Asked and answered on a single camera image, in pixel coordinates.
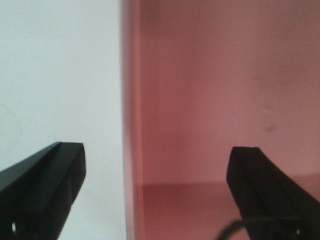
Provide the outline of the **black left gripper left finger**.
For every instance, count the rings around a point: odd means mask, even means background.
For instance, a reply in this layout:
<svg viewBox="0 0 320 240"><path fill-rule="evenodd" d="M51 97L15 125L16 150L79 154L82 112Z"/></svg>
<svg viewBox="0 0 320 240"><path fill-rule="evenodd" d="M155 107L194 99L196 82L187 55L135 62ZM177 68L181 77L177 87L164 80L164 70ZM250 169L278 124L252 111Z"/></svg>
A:
<svg viewBox="0 0 320 240"><path fill-rule="evenodd" d="M0 172L0 238L56 240L86 177L82 143L55 142Z"/></svg>

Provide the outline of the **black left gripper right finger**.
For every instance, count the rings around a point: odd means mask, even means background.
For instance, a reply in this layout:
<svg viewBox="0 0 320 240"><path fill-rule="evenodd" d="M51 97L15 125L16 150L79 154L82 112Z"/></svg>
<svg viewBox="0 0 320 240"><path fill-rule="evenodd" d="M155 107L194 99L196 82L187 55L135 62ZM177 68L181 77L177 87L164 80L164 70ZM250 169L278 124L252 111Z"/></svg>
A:
<svg viewBox="0 0 320 240"><path fill-rule="evenodd" d="M258 147L233 147L226 180L251 240L318 240L320 202Z"/></svg>

